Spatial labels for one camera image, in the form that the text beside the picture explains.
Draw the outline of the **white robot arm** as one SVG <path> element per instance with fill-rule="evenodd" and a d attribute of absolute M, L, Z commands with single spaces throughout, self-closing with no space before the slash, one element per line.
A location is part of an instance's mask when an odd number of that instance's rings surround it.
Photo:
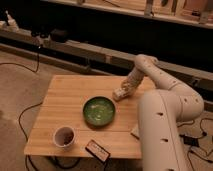
<path fill-rule="evenodd" d="M 190 121 L 204 110 L 204 101 L 190 86 L 157 66 L 147 55 L 134 58 L 134 69 L 121 84 L 121 97 L 131 96 L 144 76 L 156 89 L 146 91 L 138 104 L 143 171 L 188 171 L 177 121 Z"/>

